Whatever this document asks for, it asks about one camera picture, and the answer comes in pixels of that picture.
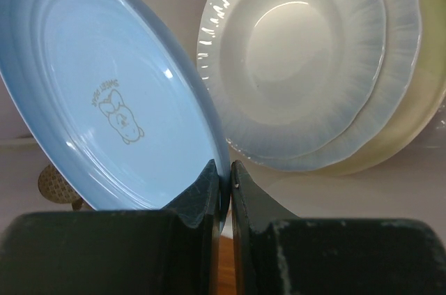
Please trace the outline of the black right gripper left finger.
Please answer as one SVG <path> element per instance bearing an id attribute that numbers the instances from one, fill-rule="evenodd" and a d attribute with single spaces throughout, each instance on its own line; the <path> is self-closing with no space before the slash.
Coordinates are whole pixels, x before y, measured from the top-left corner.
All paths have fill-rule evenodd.
<path id="1" fill-rule="evenodd" d="M 2 294 L 215 294 L 213 161 L 163 209 L 28 213 L 1 236 Z"/>

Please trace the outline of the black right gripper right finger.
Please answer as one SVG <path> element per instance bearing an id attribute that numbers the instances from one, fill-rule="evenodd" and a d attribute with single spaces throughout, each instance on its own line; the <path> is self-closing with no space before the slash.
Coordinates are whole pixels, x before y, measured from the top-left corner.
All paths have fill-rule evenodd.
<path id="1" fill-rule="evenodd" d="M 239 294 L 444 294 L 445 248 L 407 218 L 301 218 L 231 166 Z"/>

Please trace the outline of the blue plate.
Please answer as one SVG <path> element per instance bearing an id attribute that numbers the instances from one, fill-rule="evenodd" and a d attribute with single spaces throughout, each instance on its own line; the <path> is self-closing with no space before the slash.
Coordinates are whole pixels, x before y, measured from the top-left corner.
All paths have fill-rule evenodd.
<path id="1" fill-rule="evenodd" d="M 95 210 L 161 209 L 229 150 L 194 64 L 142 0 L 1 0 L 1 77 L 54 166 Z"/>

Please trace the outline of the white paper plate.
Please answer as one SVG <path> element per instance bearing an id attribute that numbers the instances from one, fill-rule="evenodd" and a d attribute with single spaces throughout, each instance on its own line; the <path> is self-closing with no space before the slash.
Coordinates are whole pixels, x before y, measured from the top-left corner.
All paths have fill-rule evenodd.
<path id="1" fill-rule="evenodd" d="M 385 51 L 383 0 L 207 0 L 197 68 L 234 149 L 304 156 L 353 122 Z"/>

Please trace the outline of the cream leaf pattern plate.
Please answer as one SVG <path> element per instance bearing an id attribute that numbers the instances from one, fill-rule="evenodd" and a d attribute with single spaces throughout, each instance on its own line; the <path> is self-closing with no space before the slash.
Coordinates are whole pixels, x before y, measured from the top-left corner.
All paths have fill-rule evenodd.
<path id="1" fill-rule="evenodd" d="M 346 175 L 376 166 L 410 144 L 427 126 L 445 98 L 445 0 L 420 0 L 423 35 L 408 90 L 384 129 L 351 157 L 315 170 Z"/>

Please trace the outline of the white fluted bottom plate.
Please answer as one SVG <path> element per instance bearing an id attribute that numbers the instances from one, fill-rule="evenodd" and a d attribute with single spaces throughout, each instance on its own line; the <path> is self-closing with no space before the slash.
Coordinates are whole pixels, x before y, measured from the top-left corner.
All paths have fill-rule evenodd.
<path id="1" fill-rule="evenodd" d="M 386 9 L 386 46 L 374 90 L 352 124 L 334 140 L 305 156 L 271 160 L 285 171 L 309 171 L 343 161 L 384 128 L 412 80 L 422 39 L 419 0 L 383 0 Z"/>

